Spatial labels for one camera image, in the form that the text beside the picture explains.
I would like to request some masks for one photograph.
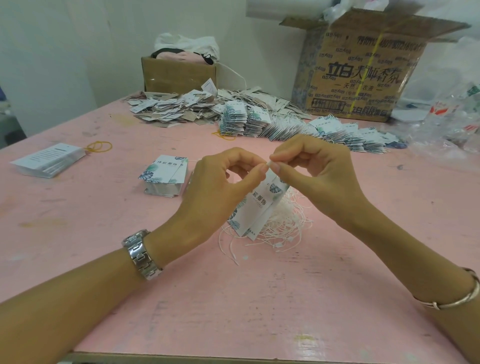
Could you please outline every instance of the hand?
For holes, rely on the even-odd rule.
[[[227,170],[242,177],[229,183]],[[190,184],[176,213],[192,225],[203,243],[227,221],[238,203],[265,179],[268,166],[254,153],[232,148],[203,157],[195,166]]]
[[[270,159],[270,168],[276,175],[344,228],[369,205],[346,146],[296,135],[280,145]],[[306,168],[312,177],[296,171],[296,166]]]

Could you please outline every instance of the fingernail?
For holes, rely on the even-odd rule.
[[[270,161],[270,168],[275,174],[278,174],[280,172],[280,166],[275,162]]]

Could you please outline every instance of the silver wristwatch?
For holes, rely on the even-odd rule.
[[[121,244],[128,250],[130,258],[132,258],[133,263],[142,276],[147,280],[151,280],[162,273],[162,268],[156,266],[144,247],[144,237],[148,234],[150,234],[148,230],[140,230],[134,235],[124,239]]]

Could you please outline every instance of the silver bangle bracelet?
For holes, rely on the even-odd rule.
[[[466,270],[468,273],[470,273],[472,275],[473,279],[475,280],[475,287],[473,288],[472,292],[467,294],[461,300],[458,300],[458,301],[453,302],[453,303],[438,304],[437,302],[423,302],[423,301],[420,301],[416,297],[414,297],[414,298],[418,302],[420,302],[422,305],[424,305],[426,307],[434,308],[435,310],[439,310],[439,311],[447,309],[447,308],[457,307],[457,306],[460,306],[461,304],[464,304],[464,303],[467,303],[467,302],[470,302],[470,301],[474,300],[475,297],[477,297],[479,292],[480,292],[480,280],[479,280],[477,274],[472,269],[468,269],[468,268],[463,268],[463,269]]]

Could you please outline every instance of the pink fabric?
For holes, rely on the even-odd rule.
[[[200,54],[195,54],[192,52],[161,52],[157,54],[156,58],[162,60],[207,64],[207,62],[205,62],[204,58]]]

